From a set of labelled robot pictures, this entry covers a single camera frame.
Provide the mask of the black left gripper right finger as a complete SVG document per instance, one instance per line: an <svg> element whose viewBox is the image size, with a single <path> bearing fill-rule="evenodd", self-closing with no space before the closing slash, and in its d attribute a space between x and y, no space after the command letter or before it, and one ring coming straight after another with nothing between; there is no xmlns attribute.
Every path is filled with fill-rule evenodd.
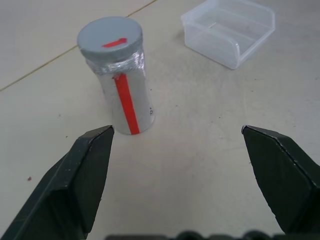
<svg viewBox="0 0 320 240"><path fill-rule="evenodd" d="M257 184L286 234L320 232L320 166L290 137L241 129Z"/></svg>

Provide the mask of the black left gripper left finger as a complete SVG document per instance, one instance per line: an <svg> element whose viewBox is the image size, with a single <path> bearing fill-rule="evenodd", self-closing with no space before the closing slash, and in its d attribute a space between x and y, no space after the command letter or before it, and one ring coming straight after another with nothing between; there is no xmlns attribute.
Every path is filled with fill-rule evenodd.
<svg viewBox="0 0 320 240"><path fill-rule="evenodd" d="M114 137L111 125L80 136L43 176L3 240L85 240L105 188Z"/></svg>

